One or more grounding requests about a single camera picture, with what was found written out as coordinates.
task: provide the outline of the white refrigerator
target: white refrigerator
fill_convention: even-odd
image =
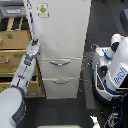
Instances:
[[[77,98],[91,0],[24,0],[47,99]]]

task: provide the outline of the drawer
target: drawer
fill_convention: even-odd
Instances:
[[[18,67],[2,67],[0,68],[0,77],[13,77],[14,72],[17,70]],[[38,69],[37,66],[35,67],[35,71],[33,76],[38,75]]]
[[[24,54],[26,54],[26,50],[1,50],[0,68],[7,66],[19,66]]]
[[[0,32],[0,49],[26,49],[29,43],[27,30]]]
[[[42,79],[79,77],[82,59],[38,61]]]
[[[47,99],[77,98],[78,79],[43,80]]]
[[[11,82],[0,83],[0,92],[2,92],[3,90],[5,90],[7,88],[10,88],[10,84],[11,84]],[[31,81],[27,93],[40,92],[40,91],[41,91],[41,88],[39,86],[38,81]]]

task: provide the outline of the label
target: label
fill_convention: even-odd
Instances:
[[[42,17],[42,18],[49,17],[48,4],[46,4],[46,3],[37,4],[37,12],[38,12],[39,17]]]
[[[13,54],[14,58],[22,58],[24,54],[21,53],[21,54]]]
[[[9,70],[12,70],[13,68],[8,68]]]
[[[119,87],[122,84],[126,75],[127,70],[124,67],[122,67],[122,65],[120,65],[113,77],[113,81],[117,85],[117,87]]]
[[[20,10],[19,9],[7,10],[7,13],[9,13],[9,14],[20,14]]]
[[[1,58],[5,58],[5,55],[1,55]]]
[[[13,35],[12,34],[7,34],[8,39],[13,39]]]

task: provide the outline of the green sticker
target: green sticker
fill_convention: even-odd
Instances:
[[[22,58],[24,54],[13,54],[14,58]]]
[[[13,68],[8,68],[9,70],[12,70]]]
[[[7,34],[7,36],[8,36],[8,39],[13,39],[12,34]]]
[[[46,11],[46,8],[44,8],[44,6],[41,5],[40,11],[41,11],[42,13],[44,13],[44,12]]]
[[[1,55],[1,58],[5,58],[5,55]]]

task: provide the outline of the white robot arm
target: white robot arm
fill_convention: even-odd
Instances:
[[[40,43],[35,37],[32,13],[30,12],[33,40],[26,48],[20,65],[14,74],[11,87],[0,93],[0,128],[16,128],[25,115],[23,96],[27,93],[32,79]]]

